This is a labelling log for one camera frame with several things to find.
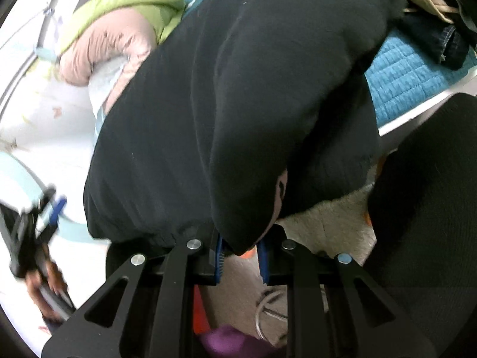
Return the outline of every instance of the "red object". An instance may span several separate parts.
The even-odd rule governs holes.
[[[200,295],[199,286],[194,286],[194,308],[192,315],[192,326],[196,335],[210,331],[210,324],[207,319],[204,302]]]

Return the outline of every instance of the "triangular cutout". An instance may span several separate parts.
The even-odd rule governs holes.
[[[127,279],[118,280],[113,288],[84,315],[84,318],[88,322],[96,323],[106,328],[111,327],[126,286]]]
[[[395,316],[363,280],[355,279],[354,285],[358,291],[369,327],[375,328],[384,323],[392,322],[395,319]]]

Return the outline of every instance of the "gray floor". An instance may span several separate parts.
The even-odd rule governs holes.
[[[371,186],[342,199],[316,205],[305,213],[279,222],[288,237],[307,246],[313,252],[325,250],[328,255],[350,253],[363,263],[376,241],[373,229],[366,225],[363,214]],[[257,257],[243,260],[226,259],[222,282],[204,289],[204,301],[214,326],[231,324],[235,328],[257,336],[255,309],[266,286],[258,271]],[[286,309],[285,299],[276,305]],[[272,343],[286,332],[286,324],[264,316],[263,331]]]

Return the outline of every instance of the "black garment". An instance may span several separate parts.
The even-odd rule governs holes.
[[[415,12],[399,20],[398,27],[434,62],[451,70],[458,70],[464,64],[470,45],[454,24],[445,23],[428,12]]]
[[[287,214],[362,185],[378,141],[363,74],[404,6],[204,0],[106,118],[84,190],[90,234],[169,247],[213,223],[243,253],[287,167]]]
[[[475,314],[469,319],[477,305],[476,163],[477,100],[456,94],[388,156],[368,202],[377,243],[364,269],[438,355],[447,349],[443,357],[477,352]]]

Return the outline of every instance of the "black sweatshirt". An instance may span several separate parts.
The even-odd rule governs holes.
[[[377,149],[364,78],[405,0],[204,0],[102,127],[88,229],[161,246],[214,224],[235,253],[282,215],[360,187]]]

